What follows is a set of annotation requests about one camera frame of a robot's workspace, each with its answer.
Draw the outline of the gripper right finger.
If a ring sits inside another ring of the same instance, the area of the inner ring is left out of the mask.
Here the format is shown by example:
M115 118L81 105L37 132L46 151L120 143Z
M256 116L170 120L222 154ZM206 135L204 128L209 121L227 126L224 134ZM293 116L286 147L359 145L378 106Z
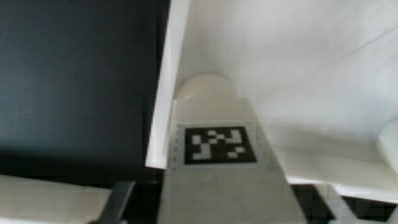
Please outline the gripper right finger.
M316 183L314 188L334 214L334 220L328 222L328 224L359 224L357 217L350 211L348 205L334 190L334 187L328 184Z

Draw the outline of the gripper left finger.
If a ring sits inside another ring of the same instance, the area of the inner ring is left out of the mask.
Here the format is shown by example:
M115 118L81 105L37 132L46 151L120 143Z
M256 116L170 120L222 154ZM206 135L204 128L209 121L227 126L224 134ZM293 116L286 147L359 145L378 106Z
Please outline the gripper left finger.
M128 221L122 218L122 215L124 215L133 188L135 188L133 181L122 181L113 184L99 217L87 224L128 224Z

